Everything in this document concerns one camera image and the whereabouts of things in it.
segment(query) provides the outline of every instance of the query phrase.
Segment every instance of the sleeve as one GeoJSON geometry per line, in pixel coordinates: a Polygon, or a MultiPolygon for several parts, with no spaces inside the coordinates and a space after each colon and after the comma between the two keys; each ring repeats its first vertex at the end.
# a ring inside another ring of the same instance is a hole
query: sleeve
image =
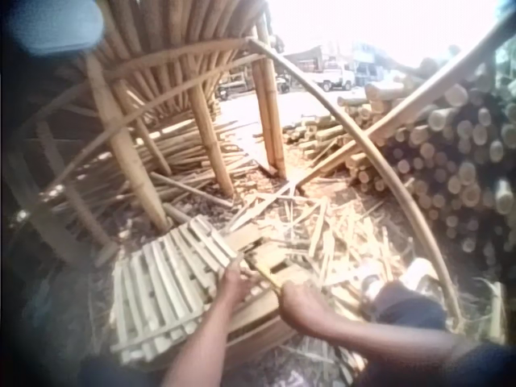
{"type": "Polygon", "coordinates": [[[443,374],[443,385],[499,386],[516,382],[516,351],[483,343],[467,353],[443,374]]]}

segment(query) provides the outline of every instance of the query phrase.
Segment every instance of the road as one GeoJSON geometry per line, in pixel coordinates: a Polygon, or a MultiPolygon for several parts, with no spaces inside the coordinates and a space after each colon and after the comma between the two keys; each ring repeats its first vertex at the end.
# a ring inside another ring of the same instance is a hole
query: road
{"type": "MultiPolygon", "coordinates": [[[[338,96],[359,96],[364,95],[364,89],[355,88],[351,91],[334,90],[326,93],[330,101],[337,103],[338,96]]],[[[280,112],[281,125],[288,125],[298,121],[302,115],[325,115],[327,110],[306,91],[291,91],[287,94],[278,94],[278,109],[280,112]]],[[[245,95],[235,95],[231,99],[220,102],[221,112],[224,120],[238,119],[241,122],[260,121],[258,101],[256,94],[251,92],[245,95]]]]}

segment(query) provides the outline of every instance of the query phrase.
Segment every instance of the hand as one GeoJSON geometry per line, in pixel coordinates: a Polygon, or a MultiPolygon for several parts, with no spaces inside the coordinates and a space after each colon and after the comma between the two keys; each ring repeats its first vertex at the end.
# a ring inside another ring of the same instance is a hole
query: hand
{"type": "Polygon", "coordinates": [[[308,283],[287,281],[278,299],[283,320],[304,335],[321,337],[336,316],[322,294],[308,283]]]}
{"type": "Polygon", "coordinates": [[[217,300],[235,308],[249,294],[260,278],[251,270],[240,267],[241,259],[233,260],[218,283],[217,300]]]}

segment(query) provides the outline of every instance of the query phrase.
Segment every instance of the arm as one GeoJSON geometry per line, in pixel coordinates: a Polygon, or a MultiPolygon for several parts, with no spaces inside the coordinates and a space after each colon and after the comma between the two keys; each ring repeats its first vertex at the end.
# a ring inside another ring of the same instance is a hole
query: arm
{"type": "Polygon", "coordinates": [[[231,314],[255,283],[242,278],[238,260],[227,267],[217,297],[167,371],[164,387],[220,385],[231,314]]]}
{"type": "Polygon", "coordinates": [[[461,335],[370,322],[336,314],[316,289],[286,283],[281,291],[283,319],[301,333],[358,352],[369,360],[419,370],[446,368],[478,344],[461,335]]]}

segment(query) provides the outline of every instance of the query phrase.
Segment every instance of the stack of bamboo poles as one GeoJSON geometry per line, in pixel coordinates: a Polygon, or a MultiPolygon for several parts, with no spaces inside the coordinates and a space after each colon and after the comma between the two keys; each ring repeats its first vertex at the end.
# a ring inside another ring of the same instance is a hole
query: stack of bamboo poles
{"type": "MultiPolygon", "coordinates": [[[[239,125],[236,122],[215,125],[224,162],[233,177],[243,176],[257,168],[253,159],[239,148],[238,142],[232,139],[232,137],[238,136],[241,130],[249,134],[250,129],[252,129],[250,125],[239,125]]],[[[198,192],[202,187],[214,182],[214,174],[203,151],[195,122],[188,120],[165,128],[159,133],[160,136],[155,138],[156,146],[171,168],[173,177],[165,179],[167,173],[160,168],[142,144],[136,149],[145,168],[153,177],[152,180],[160,200],[164,204],[170,202],[174,205],[185,199],[188,194],[197,194],[217,205],[222,203],[223,206],[228,207],[227,203],[229,202],[207,193],[198,192]],[[181,186],[174,185],[173,182],[180,183],[181,186]]],[[[113,212],[118,213],[123,208],[139,205],[135,195],[130,191],[124,175],[119,170],[116,160],[110,153],[105,153],[83,165],[75,172],[72,180],[75,190],[81,192],[84,203],[93,211],[94,216],[99,219],[101,224],[109,224],[112,221],[113,212]]],[[[66,192],[67,190],[56,191],[56,196],[47,204],[51,206],[52,212],[56,216],[62,218],[65,224],[71,227],[74,234],[79,235],[85,229],[79,222],[77,212],[71,206],[66,192]]],[[[114,232],[108,229],[109,227],[106,228],[106,232],[110,231],[113,235],[114,232]]]]}
{"type": "MultiPolygon", "coordinates": [[[[367,127],[421,84],[414,75],[372,83],[365,86],[368,101],[357,105],[341,98],[339,104],[367,127]]],[[[486,63],[404,127],[373,137],[398,176],[411,183],[436,235],[483,256],[488,266],[511,267],[508,259],[516,250],[515,102],[516,81],[496,78],[492,63],[486,63]]],[[[364,192],[386,190],[364,153],[349,156],[346,166],[364,192]]]]}
{"type": "Polygon", "coordinates": [[[284,139],[288,144],[298,144],[304,156],[314,159],[334,145],[342,146],[346,131],[333,117],[307,117],[283,127],[284,139]]]}

